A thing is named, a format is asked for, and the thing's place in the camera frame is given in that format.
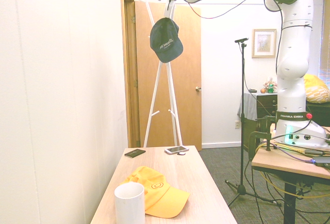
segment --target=microphone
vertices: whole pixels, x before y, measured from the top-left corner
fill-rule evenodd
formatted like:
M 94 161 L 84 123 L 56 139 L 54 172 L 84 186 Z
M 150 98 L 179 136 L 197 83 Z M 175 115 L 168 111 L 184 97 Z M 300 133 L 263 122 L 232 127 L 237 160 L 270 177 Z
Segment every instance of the microphone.
M 235 42 L 238 43 L 238 42 L 244 42 L 244 41 L 248 41 L 248 38 L 242 38 L 242 39 L 236 40 Z

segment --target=smiley face logo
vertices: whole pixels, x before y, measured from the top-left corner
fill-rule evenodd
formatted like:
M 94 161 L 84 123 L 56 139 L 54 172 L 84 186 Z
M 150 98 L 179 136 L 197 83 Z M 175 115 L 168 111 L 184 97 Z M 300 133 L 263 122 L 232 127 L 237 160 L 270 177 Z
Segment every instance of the smiley face logo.
M 163 187 L 163 183 L 156 183 L 151 186 L 152 189 L 159 189 Z

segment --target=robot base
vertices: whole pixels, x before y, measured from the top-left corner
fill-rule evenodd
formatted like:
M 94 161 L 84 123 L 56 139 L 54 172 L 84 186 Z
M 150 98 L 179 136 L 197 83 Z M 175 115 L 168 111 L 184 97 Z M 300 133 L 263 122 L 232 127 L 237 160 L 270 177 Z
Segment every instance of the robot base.
M 309 121 L 286 121 L 278 120 L 276 124 L 276 135 L 291 134 L 276 138 L 276 142 L 288 145 L 296 145 L 299 147 L 308 148 L 330 148 L 330 145 L 325 142 L 326 132 L 324 128 L 315 122 L 311 122 L 305 129 Z

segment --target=gray cloth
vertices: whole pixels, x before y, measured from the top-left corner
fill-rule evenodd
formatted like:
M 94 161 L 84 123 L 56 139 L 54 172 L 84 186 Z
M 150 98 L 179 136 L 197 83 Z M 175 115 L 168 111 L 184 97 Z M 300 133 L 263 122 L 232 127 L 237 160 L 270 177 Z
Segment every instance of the gray cloth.
M 250 120 L 256 120 L 257 119 L 257 96 L 258 95 L 276 95 L 275 93 L 244 93 L 244 116 L 247 119 Z M 242 110 L 241 110 L 241 103 L 242 103 L 242 97 L 239 104 L 239 108 L 237 111 L 237 115 L 241 117 Z

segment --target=baseball cap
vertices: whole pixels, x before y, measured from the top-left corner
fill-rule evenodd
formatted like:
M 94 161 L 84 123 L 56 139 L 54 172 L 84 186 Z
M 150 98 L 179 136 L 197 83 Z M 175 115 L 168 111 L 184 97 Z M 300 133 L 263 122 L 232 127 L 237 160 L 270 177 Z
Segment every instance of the baseball cap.
M 163 63 L 182 54 L 184 47 L 179 39 L 179 26 L 169 18 L 158 20 L 150 32 L 150 47 Z
M 147 166 L 138 167 L 122 183 L 137 182 L 144 186 L 145 213 L 161 218 L 177 216 L 190 193 L 172 187 L 165 176 Z

